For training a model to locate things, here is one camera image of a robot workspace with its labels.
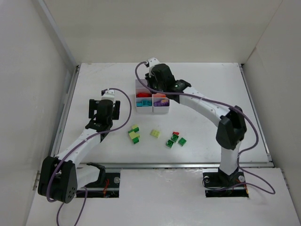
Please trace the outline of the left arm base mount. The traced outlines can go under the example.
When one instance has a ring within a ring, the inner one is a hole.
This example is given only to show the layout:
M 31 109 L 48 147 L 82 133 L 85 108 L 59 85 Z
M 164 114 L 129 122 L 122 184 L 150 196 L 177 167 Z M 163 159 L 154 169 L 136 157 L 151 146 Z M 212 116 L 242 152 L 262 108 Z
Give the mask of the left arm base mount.
M 104 180 L 92 182 L 87 188 L 87 198 L 119 198 L 120 172 L 106 172 Z

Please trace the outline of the red rounded lego brick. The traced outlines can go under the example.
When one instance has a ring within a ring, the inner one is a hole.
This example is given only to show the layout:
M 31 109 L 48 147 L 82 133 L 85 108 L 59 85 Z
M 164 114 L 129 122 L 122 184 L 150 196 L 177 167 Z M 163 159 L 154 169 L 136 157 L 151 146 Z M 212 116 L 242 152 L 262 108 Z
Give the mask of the red rounded lego brick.
M 147 95 L 145 94 L 145 93 L 138 93 L 137 95 L 136 95 L 136 97 L 138 97 L 138 98 L 142 98 L 142 97 L 146 97 Z

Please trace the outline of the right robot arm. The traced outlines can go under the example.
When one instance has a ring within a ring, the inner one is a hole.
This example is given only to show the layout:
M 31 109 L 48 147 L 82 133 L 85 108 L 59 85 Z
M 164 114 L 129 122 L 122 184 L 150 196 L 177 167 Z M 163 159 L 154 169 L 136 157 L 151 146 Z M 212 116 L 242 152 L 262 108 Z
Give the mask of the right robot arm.
M 147 86 L 152 93 L 165 94 L 167 98 L 200 113 L 216 127 L 216 141 L 221 146 L 221 162 L 218 168 L 217 186 L 234 185 L 238 178 L 238 152 L 246 133 L 241 108 L 223 107 L 221 104 L 207 102 L 190 83 L 176 80 L 168 65 L 150 60 L 146 64 L 149 72 L 145 75 Z

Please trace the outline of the purple curved lego brick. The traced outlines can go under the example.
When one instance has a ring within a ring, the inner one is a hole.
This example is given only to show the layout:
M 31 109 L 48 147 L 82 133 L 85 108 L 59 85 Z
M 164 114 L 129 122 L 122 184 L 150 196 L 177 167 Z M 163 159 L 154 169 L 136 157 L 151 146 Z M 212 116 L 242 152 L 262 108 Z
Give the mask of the purple curved lego brick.
M 164 104 L 164 105 L 167 105 L 167 104 L 169 104 L 169 100 L 168 99 L 162 99 L 161 103 Z

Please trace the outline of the teal rounded lego brick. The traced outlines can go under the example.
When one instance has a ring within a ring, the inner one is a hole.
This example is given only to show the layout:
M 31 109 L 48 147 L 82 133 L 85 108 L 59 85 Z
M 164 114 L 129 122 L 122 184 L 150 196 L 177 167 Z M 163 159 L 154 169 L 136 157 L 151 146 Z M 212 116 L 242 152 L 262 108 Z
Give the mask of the teal rounded lego brick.
M 151 107 L 152 106 L 152 101 L 151 100 L 143 100 L 142 101 L 142 106 L 143 107 Z

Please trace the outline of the orange round lego piece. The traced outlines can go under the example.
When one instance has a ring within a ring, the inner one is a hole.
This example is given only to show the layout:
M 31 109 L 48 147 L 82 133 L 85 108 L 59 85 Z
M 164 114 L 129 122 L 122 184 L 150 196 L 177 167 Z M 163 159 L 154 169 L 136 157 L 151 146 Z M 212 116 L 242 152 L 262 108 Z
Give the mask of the orange round lego piece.
M 156 94 L 153 94 L 153 97 L 165 98 L 166 95 L 165 94 L 161 94 L 161 93 L 156 93 Z

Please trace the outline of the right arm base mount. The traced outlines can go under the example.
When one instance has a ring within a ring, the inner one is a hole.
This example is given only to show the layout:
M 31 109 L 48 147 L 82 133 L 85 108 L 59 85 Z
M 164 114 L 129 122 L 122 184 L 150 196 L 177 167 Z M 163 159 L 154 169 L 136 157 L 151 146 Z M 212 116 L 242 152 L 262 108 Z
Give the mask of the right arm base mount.
M 231 175 L 220 170 L 203 172 L 202 184 L 205 188 L 206 198 L 248 198 L 249 194 L 245 182 L 244 173 L 241 171 L 236 171 Z

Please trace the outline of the red round lego piece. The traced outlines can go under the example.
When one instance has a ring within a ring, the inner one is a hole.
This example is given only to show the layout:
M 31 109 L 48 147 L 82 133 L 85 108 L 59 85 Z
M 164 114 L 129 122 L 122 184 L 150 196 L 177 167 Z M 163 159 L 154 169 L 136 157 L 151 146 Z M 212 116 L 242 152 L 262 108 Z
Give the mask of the red round lego piece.
M 152 94 L 151 93 L 144 93 L 143 96 L 144 97 L 152 97 Z

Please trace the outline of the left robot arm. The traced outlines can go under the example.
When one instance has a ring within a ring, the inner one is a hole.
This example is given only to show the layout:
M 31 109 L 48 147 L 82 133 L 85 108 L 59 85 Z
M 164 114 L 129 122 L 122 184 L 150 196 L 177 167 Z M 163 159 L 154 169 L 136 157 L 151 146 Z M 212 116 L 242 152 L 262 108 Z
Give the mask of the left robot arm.
M 120 101 L 89 101 L 89 123 L 82 134 L 63 152 L 48 156 L 42 163 L 38 194 L 50 201 L 70 203 L 76 192 L 88 184 L 105 182 L 105 167 L 89 162 L 79 165 L 85 156 L 109 134 L 113 121 L 119 119 Z

